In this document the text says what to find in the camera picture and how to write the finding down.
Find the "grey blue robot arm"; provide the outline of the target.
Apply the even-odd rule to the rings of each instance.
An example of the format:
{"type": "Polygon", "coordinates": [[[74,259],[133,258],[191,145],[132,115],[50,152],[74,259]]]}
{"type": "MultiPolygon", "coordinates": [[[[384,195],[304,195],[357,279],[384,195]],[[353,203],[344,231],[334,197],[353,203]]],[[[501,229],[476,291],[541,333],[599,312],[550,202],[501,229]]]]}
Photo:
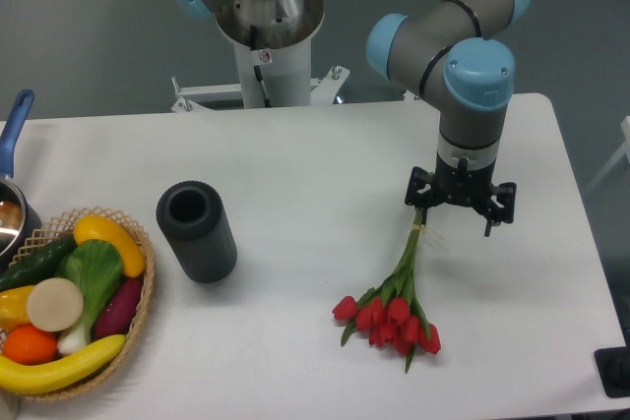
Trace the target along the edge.
{"type": "MultiPolygon", "coordinates": [[[[323,0],[176,0],[192,17],[214,17],[232,43],[245,106],[311,105],[311,40],[323,0]]],[[[372,28],[366,58],[381,76],[440,114],[436,165],[415,168],[406,203],[475,210],[488,227],[514,218],[516,187],[494,184],[515,59],[495,36],[531,0],[440,0],[425,17],[390,14],[372,28]]]]}

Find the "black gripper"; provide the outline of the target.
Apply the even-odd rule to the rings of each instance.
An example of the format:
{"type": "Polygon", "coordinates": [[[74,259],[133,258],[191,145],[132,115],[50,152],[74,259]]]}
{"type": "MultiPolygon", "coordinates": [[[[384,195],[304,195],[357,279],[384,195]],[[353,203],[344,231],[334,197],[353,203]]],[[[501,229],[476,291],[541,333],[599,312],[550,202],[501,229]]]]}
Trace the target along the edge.
{"type": "Polygon", "coordinates": [[[425,224],[428,211],[442,204],[481,209],[486,223],[483,235],[502,223],[514,221],[517,184],[492,184],[498,146],[463,149],[439,146],[434,174],[415,166],[410,173],[405,204],[420,213],[425,224]]]}

